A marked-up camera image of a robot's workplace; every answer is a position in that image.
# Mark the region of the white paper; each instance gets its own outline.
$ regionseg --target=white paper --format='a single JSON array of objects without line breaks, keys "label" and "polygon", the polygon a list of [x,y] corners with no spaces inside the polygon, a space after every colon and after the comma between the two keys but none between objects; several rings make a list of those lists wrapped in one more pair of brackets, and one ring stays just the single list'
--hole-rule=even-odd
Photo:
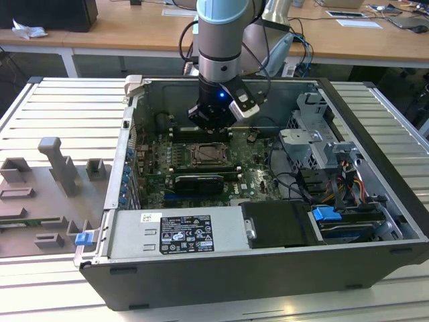
[{"label": "white paper", "polygon": [[140,216],[141,223],[159,223],[162,213],[142,213]]},{"label": "white paper", "polygon": [[383,29],[378,23],[375,23],[374,21],[358,21],[358,20],[343,20],[343,19],[337,19],[337,21],[343,27]]},{"label": "white paper", "polygon": [[42,27],[27,27],[26,25],[21,25],[13,20],[13,33],[18,36],[29,40],[30,37],[44,37],[48,34],[45,32],[45,29]]}]

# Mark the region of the blue clip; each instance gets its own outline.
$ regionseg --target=blue clip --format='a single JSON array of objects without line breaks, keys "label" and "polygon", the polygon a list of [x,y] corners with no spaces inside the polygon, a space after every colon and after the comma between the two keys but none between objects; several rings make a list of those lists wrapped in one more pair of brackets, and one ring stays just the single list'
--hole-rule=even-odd
[{"label": "blue clip", "polygon": [[76,246],[91,246],[93,244],[94,233],[78,233],[74,240]]},{"label": "blue clip", "polygon": [[342,219],[341,215],[334,211],[334,207],[317,207],[312,212],[316,221]]}]

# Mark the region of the wooden desk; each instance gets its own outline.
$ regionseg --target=wooden desk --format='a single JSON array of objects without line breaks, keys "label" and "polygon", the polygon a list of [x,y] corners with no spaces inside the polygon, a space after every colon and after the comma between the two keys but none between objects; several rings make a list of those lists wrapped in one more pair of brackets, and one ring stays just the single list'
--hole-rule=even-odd
[{"label": "wooden desk", "polygon": [[[389,3],[377,0],[377,3]],[[76,54],[107,56],[178,57],[178,39],[191,17],[166,17],[163,5],[143,3],[130,7],[128,1],[97,0],[99,16],[88,33],[56,32],[49,36],[24,40],[10,30],[0,30],[0,46],[11,52],[43,52],[62,56],[68,76],[77,77],[73,61]],[[306,0],[304,7],[291,7],[290,17],[328,18],[328,8],[315,7]],[[313,62],[363,66],[429,67],[429,34],[415,34],[401,30],[392,23],[375,19],[383,29],[349,28],[336,20],[302,20],[306,39],[314,47]],[[300,32],[299,23],[292,22]],[[190,32],[184,47],[191,41]],[[293,44],[288,64],[300,60],[304,51],[301,44]]]},{"label": "wooden desk", "polygon": [[[368,0],[364,3],[388,4],[387,0]],[[343,11],[364,11],[366,7],[360,9],[338,9],[315,7],[313,0],[306,0],[303,8],[291,7],[290,17],[321,18],[330,17],[326,10]],[[371,17],[370,12],[363,12]],[[302,20],[306,39],[314,47],[314,62],[327,62],[330,60],[340,60],[345,62],[355,62],[363,64],[367,61],[377,66],[402,66],[403,63],[415,62],[429,66],[429,34],[415,34],[409,30],[401,30],[389,21],[382,19],[371,19],[378,23],[383,29],[371,28],[350,28],[341,26],[336,20]],[[292,27],[296,32],[300,32],[298,21],[292,21]],[[294,44],[291,55],[299,54]]]},{"label": "wooden desk", "polygon": [[[164,6],[155,3],[130,6],[129,1],[97,0],[97,7],[99,16],[91,31],[70,32],[64,46],[177,52],[180,34],[193,20],[163,16]],[[188,32],[184,45],[191,40]]]}]

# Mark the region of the black plastic cover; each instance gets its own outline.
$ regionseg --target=black plastic cover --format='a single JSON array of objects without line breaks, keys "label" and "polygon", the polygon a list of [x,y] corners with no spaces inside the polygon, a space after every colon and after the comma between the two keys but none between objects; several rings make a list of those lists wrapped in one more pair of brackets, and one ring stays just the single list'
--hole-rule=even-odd
[{"label": "black plastic cover", "polygon": [[253,222],[256,239],[250,248],[299,247],[317,245],[310,222],[310,205],[291,201],[262,201],[242,203],[244,219]]}]

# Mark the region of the cable on desk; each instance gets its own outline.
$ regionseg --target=cable on desk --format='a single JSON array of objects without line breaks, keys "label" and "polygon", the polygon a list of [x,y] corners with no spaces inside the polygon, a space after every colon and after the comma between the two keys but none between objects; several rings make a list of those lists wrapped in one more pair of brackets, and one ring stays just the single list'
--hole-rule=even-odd
[{"label": "cable on desk", "polygon": [[298,20],[298,22],[300,23],[302,36],[299,36],[292,27],[290,27],[290,29],[292,30],[294,37],[296,37],[298,40],[300,40],[303,47],[304,47],[304,55],[303,55],[298,66],[301,66],[304,63],[305,58],[308,54],[308,61],[307,61],[306,67],[304,69],[304,72],[302,73],[302,77],[305,77],[307,72],[310,70],[310,65],[313,61],[314,48],[313,48],[312,44],[310,44],[309,42],[306,41],[306,36],[304,35],[304,27],[302,25],[302,22],[299,20],[299,18],[291,18],[290,19],[290,21],[293,21],[293,20]]}]

